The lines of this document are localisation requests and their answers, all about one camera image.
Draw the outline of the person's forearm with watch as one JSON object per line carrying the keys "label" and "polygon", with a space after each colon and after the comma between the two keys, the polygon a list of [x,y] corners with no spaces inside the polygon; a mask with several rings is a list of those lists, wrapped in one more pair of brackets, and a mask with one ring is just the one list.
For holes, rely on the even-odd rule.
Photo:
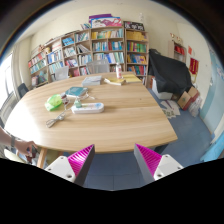
{"label": "person's forearm with watch", "polygon": [[13,135],[8,134],[2,127],[0,127],[0,143],[15,147],[15,137]]}

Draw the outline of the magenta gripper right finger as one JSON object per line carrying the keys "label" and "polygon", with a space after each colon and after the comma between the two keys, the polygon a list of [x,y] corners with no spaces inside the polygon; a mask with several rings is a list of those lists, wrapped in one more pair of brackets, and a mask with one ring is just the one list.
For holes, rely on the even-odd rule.
{"label": "magenta gripper right finger", "polygon": [[169,154],[160,155],[139,144],[134,146],[134,156],[146,184],[183,169],[183,166]]}

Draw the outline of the person's left hand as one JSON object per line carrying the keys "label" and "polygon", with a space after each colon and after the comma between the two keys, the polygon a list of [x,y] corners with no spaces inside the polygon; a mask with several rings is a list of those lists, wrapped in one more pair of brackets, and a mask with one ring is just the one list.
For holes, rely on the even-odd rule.
{"label": "person's left hand", "polygon": [[32,148],[37,147],[33,141],[16,140],[15,148],[25,156],[32,156]]}

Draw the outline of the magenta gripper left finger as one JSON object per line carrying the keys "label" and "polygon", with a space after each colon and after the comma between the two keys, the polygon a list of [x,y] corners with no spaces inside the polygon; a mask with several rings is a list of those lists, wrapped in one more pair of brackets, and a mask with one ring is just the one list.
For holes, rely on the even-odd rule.
{"label": "magenta gripper left finger", "polygon": [[82,186],[94,155],[95,145],[92,144],[68,157],[59,156],[46,168],[46,171]]}

